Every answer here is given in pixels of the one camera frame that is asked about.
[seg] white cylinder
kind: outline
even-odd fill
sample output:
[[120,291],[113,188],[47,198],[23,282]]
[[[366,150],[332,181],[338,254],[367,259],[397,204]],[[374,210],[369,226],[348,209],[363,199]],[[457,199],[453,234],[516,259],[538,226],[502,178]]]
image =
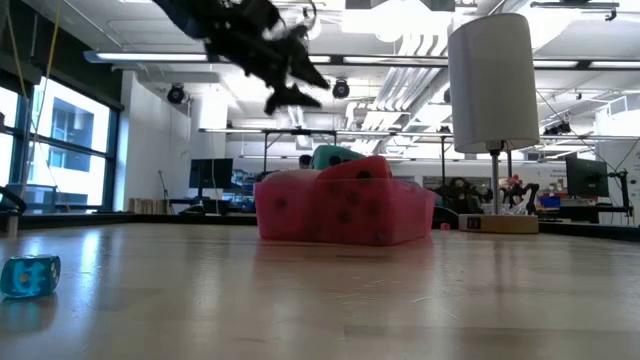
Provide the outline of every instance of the white cylinder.
[[494,144],[522,149],[540,141],[527,19],[501,14],[471,21],[449,38],[449,72],[457,152]]

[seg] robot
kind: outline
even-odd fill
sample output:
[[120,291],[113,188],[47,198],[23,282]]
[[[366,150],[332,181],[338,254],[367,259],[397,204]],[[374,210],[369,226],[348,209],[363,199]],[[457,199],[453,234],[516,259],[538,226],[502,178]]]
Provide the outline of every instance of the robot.
[[169,19],[192,39],[204,43],[209,61],[224,57],[240,66],[246,76],[253,74],[264,80],[274,93],[267,100],[267,115],[288,105],[321,107],[300,91],[287,86],[287,75],[306,83],[329,89],[329,83],[309,60],[305,46],[307,32],[316,21],[316,7],[311,2],[313,17],[304,9],[305,20],[278,37],[267,39],[265,32],[278,22],[284,24],[280,12],[269,0],[153,0]]

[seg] table surface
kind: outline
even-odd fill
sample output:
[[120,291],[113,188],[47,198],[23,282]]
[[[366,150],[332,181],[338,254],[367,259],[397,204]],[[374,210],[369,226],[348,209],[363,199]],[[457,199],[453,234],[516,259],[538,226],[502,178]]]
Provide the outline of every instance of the table surface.
[[55,295],[0,304],[2,359],[639,359],[640,247],[435,231],[388,248],[255,227],[25,232]]

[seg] lamp base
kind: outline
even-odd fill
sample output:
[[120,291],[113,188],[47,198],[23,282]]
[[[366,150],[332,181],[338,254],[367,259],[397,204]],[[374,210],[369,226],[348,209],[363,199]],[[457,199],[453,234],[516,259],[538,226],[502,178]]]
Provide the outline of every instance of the lamp base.
[[465,214],[458,217],[460,231],[494,234],[537,234],[537,216]]

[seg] blue box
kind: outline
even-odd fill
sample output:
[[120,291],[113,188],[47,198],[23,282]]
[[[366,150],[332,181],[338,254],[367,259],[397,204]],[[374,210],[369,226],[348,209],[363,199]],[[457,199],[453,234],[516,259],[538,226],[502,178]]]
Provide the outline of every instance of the blue box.
[[60,257],[16,256],[9,259],[0,276],[0,292],[7,298],[50,295],[60,280]]

